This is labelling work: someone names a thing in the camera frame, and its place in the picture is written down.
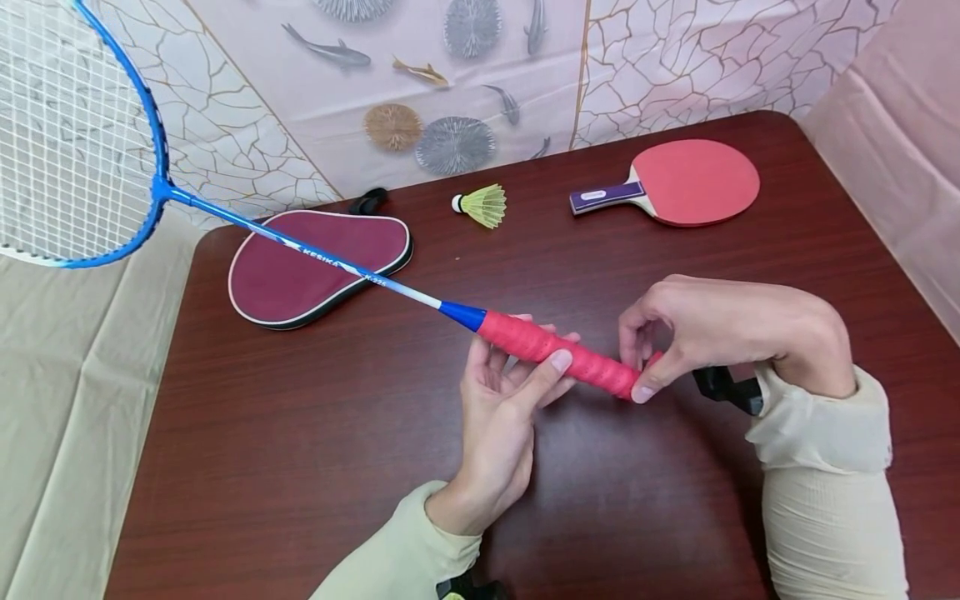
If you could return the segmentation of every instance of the sea urchin print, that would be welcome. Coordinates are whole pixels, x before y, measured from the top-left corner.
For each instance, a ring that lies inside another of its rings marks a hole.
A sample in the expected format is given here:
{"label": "sea urchin print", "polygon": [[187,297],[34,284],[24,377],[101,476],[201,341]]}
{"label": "sea urchin print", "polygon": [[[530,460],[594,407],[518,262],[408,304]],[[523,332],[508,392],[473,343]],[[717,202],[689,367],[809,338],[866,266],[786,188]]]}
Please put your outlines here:
{"label": "sea urchin print", "polygon": [[373,144],[391,152],[409,150],[423,134],[420,117],[412,108],[398,104],[371,108],[363,126]]}
{"label": "sea urchin print", "polygon": [[386,13],[394,0],[314,0],[324,12],[347,23],[373,21]]}
{"label": "sea urchin print", "polygon": [[444,23],[446,49],[457,58],[476,59],[496,45],[500,28],[496,0],[452,0]]}
{"label": "sea urchin print", "polygon": [[493,131],[469,117],[444,117],[426,126],[417,144],[417,162],[434,175],[449,177],[485,165],[496,148]]}

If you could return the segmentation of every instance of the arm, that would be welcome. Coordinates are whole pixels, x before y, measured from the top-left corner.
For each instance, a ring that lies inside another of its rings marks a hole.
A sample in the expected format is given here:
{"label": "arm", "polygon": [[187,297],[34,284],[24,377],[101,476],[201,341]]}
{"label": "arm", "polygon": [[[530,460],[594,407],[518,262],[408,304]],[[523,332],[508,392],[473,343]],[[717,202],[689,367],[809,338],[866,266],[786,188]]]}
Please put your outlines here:
{"label": "arm", "polygon": [[765,471],[763,520],[784,600],[906,598],[900,524],[885,470],[887,398],[853,366],[847,329],[825,301],[794,288],[670,276],[620,317],[620,356],[673,343],[633,397],[645,402],[685,372],[755,363],[764,408],[747,439]]}
{"label": "arm", "polygon": [[[580,340],[576,333],[564,338]],[[508,358],[473,339],[460,383],[464,454],[457,476],[404,498],[387,524],[338,564],[311,600],[434,600],[437,584],[473,566],[480,536],[530,483],[534,414],[574,383],[564,377],[573,360],[568,350],[541,365],[507,367]]]}
{"label": "arm", "polygon": [[463,574],[480,554],[480,536],[455,536],[427,517],[424,484],[400,501],[389,521],[324,579],[310,600],[435,600],[436,585]]}
{"label": "arm", "polygon": [[780,598],[906,598],[879,382],[856,369],[856,392],[838,400],[787,383],[770,364],[756,374],[765,405],[747,440],[765,473],[767,559]]}

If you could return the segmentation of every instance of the sleeve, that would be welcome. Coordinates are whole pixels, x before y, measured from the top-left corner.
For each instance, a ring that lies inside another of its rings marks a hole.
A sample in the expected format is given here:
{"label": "sleeve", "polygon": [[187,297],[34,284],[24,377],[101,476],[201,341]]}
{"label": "sleeve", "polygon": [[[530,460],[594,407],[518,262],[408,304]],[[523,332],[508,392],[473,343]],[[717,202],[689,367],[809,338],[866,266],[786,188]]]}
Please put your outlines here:
{"label": "sleeve", "polygon": [[763,522],[782,600],[907,598],[900,523],[886,469],[887,397],[855,368],[843,400],[756,366],[764,407],[747,433],[764,470]]}
{"label": "sleeve", "polygon": [[436,585],[463,574],[480,554],[480,537],[448,534],[423,505],[445,486],[431,481],[400,501],[394,515],[320,584],[310,600],[436,600]]}

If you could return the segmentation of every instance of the wooden table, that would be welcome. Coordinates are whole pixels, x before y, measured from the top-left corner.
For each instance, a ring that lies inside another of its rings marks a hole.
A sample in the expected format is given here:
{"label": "wooden table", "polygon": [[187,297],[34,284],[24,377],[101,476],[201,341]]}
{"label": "wooden table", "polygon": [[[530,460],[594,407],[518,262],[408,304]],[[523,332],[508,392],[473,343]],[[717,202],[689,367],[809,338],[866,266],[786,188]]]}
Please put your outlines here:
{"label": "wooden table", "polygon": [[[570,191],[684,137],[744,152],[763,181],[754,207],[703,229],[631,206],[570,215]],[[500,229],[450,210],[493,181],[510,198]],[[671,273],[831,301],[891,398],[914,597],[960,596],[960,350],[792,121],[753,113],[417,185],[386,213],[417,243],[400,280],[532,312],[611,354],[617,315]],[[404,494],[458,466],[468,334],[380,289],[306,328],[260,329],[227,296],[243,236],[217,229],[197,248],[108,598],[304,600]],[[531,490],[488,532],[480,570],[521,600],[767,597],[748,418],[689,379],[656,400],[579,386],[547,410]]]}

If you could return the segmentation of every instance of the yellow shuttlecock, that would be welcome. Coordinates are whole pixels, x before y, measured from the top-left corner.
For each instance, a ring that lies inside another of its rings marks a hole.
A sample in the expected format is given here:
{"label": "yellow shuttlecock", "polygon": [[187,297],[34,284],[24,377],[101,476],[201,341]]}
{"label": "yellow shuttlecock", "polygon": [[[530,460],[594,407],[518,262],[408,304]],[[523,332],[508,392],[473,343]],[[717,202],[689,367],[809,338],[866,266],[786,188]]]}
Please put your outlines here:
{"label": "yellow shuttlecock", "polygon": [[466,213],[485,228],[496,228],[503,221],[507,210],[507,197],[499,183],[478,189],[472,194],[457,194],[453,197],[453,210]]}

